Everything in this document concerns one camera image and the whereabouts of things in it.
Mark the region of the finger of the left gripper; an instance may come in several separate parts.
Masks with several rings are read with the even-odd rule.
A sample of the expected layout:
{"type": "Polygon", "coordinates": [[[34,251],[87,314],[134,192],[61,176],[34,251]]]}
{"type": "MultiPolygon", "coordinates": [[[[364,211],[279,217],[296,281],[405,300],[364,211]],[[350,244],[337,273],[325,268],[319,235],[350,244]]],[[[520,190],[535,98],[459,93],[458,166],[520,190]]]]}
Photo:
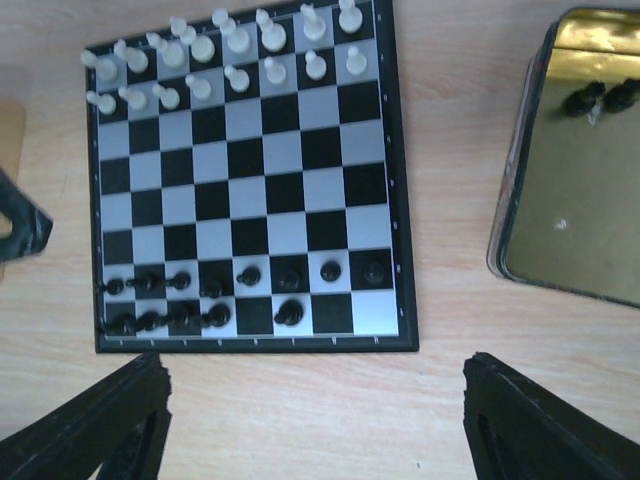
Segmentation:
{"type": "Polygon", "coordinates": [[[49,241],[53,220],[26,196],[1,170],[1,213],[11,232],[1,238],[1,262],[41,254],[49,241]]]}

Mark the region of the black knight piece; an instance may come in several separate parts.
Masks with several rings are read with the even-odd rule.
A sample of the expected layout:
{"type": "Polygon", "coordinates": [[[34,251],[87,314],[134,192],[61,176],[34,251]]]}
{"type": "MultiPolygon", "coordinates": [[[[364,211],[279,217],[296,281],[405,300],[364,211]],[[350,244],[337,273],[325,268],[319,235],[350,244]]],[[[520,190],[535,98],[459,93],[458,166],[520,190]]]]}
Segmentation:
{"type": "Polygon", "coordinates": [[[162,316],[155,310],[145,311],[136,318],[134,322],[134,330],[136,333],[153,331],[159,327],[162,316]]]}

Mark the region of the gold tin with black pieces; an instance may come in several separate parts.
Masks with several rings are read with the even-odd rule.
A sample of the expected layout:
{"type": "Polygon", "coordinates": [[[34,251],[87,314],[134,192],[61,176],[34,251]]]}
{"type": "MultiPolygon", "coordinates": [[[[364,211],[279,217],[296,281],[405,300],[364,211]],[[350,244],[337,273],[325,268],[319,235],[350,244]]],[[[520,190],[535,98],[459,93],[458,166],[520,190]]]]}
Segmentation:
{"type": "Polygon", "coordinates": [[[531,58],[486,262],[521,284],[639,304],[639,6],[564,12],[531,58]]]}

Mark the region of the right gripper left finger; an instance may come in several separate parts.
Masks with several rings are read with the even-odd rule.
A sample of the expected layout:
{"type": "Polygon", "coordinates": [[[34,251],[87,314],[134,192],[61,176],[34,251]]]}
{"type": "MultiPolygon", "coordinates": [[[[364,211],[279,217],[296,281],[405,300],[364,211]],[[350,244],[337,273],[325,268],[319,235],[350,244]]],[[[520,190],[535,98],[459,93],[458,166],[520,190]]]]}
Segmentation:
{"type": "Polygon", "coordinates": [[[172,415],[169,371],[143,353],[1,441],[3,479],[157,479],[172,415]]]}

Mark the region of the black chess piece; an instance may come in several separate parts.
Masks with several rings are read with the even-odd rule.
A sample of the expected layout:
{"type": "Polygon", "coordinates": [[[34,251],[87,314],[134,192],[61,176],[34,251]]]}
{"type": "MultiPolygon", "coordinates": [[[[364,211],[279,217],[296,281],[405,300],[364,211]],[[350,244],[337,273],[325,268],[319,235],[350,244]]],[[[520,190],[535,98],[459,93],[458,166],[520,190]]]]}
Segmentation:
{"type": "Polygon", "coordinates": [[[186,271],[179,271],[175,275],[165,278],[164,284],[167,288],[185,290],[191,285],[191,275],[186,271]]]}
{"type": "Polygon", "coordinates": [[[143,291],[152,291],[156,288],[158,277],[151,271],[144,272],[140,276],[127,279],[125,285],[130,288],[143,291]]]}

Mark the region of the black silver chess board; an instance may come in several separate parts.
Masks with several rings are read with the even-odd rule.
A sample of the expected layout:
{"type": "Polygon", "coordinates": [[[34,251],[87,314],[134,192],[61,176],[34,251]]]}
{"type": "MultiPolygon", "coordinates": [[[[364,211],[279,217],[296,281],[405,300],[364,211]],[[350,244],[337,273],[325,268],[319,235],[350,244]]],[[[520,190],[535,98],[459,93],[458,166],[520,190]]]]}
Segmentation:
{"type": "Polygon", "coordinates": [[[99,353],[412,352],[419,347],[393,7],[285,1],[86,49],[94,341],[99,353]],[[156,288],[99,291],[151,271],[156,288]],[[191,285],[167,288],[186,271],[191,285]],[[213,279],[220,298],[200,296],[213,279]],[[171,301],[223,302],[221,328],[172,336],[171,301]],[[155,310],[153,331],[102,324],[155,310]]]}

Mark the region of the tall black king piece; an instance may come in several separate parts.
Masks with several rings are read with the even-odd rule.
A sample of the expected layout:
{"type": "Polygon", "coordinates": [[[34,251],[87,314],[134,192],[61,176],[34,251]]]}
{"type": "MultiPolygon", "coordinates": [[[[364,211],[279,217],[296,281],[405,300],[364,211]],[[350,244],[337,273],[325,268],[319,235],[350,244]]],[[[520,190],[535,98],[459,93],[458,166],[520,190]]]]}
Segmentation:
{"type": "Polygon", "coordinates": [[[202,328],[221,328],[224,327],[231,319],[231,310],[223,302],[216,303],[200,316],[200,325],[202,328]]]}

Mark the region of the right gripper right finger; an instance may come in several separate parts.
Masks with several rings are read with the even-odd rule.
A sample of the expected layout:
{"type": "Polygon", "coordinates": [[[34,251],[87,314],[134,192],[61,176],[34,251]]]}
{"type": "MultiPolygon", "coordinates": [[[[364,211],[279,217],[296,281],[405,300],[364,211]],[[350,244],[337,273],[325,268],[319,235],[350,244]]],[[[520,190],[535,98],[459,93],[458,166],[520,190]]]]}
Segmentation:
{"type": "Polygon", "coordinates": [[[486,352],[464,363],[479,479],[637,479],[639,445],[486,352]]]}

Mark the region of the black bishop piece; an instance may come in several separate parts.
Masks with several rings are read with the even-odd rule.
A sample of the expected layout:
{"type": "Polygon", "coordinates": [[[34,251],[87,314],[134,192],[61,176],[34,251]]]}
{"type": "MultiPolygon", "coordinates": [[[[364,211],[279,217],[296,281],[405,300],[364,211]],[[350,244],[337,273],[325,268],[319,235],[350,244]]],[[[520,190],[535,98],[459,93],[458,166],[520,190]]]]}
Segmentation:
{"type": "Polygon", "coordinates": [[[172,336],[201,334],[200,304],[197,301],[171,301],[167,304],[165,323],[172,336]]]}

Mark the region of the black rook piece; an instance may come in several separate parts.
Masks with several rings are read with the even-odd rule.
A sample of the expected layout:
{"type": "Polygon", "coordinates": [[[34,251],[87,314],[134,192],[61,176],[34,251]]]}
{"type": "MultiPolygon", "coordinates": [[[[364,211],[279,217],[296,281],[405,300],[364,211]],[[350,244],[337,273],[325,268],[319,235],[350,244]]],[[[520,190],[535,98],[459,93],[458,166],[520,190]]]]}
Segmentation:
{"type": "Polygon", "coordinates": [[[131,336],[136,334],[136,317],[130,313],[122,313],[100,327],[100,332],[109,336],[131,336]]]}

